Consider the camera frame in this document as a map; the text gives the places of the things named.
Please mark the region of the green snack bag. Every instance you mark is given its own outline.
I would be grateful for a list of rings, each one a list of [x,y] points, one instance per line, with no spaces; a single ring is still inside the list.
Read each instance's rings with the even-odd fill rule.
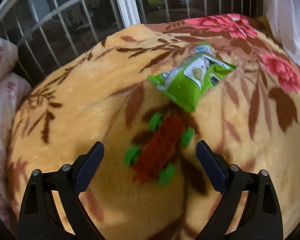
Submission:
[[[159,91],[189,113],[196,111],[200,98],[236,69],[236,66],[217,59],[214,48],[208,43],[196,46],[193,51],[172,70],[148,76]]]

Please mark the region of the yellow floral fleece blanket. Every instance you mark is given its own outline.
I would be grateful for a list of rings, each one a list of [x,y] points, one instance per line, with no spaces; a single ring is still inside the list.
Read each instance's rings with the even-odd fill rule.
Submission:
[[[181,64],[202,42],[236,69],[187,113],[147,77]],[[123,162],[131,145],[150,141],[155,113],[178,113],[195,130],[189,147],[173,149],[176,173],[165,186],[135,181]],[[196,158],[200,140],[230,164],[270,173],[289,235],[300,222],[300,66],[264,18],[133,25],[50,74],[15,116],[8,200],[19,215],[34,169],[56,171],[100,141],[104,159],[80,200],[102,235],[194,239],[221,199]]]

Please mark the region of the red green toy car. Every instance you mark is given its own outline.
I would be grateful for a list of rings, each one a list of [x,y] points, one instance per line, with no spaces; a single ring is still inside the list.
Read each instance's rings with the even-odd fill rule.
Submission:
[[[149,131],[153,137],[146,146],[130,146],[123,161],[133,169],[134,181],[140,184],[156,181],[166,185],[175,174],[175,165],[171,163],[175,146],[186,148],[195,130],[186,126],[177,113],[169,117],[155,113],[150,119]]]

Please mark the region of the floral white rolled quilt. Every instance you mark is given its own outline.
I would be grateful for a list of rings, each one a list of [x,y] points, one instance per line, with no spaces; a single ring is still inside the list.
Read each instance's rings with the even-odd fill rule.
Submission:
[[[12,72],[17,61],[17,46],[0,38],[0,219],[8,228],[11,227],[6,186],[8,141],[15,113],[32,89],[24,78]]]

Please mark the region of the white curtain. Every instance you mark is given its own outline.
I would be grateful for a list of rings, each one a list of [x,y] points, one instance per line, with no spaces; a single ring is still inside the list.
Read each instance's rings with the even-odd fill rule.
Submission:
[[[264,0],[271,32],[285,52],[300,65],[300,0]]]

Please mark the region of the white window frame with bars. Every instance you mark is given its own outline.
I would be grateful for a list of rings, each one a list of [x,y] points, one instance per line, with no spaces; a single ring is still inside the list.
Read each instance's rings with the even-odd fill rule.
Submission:
[[[15,71],[35,85],[131,25],[231,12],[261,16],[263,0],[3,0],[0,37],[18,47]]]

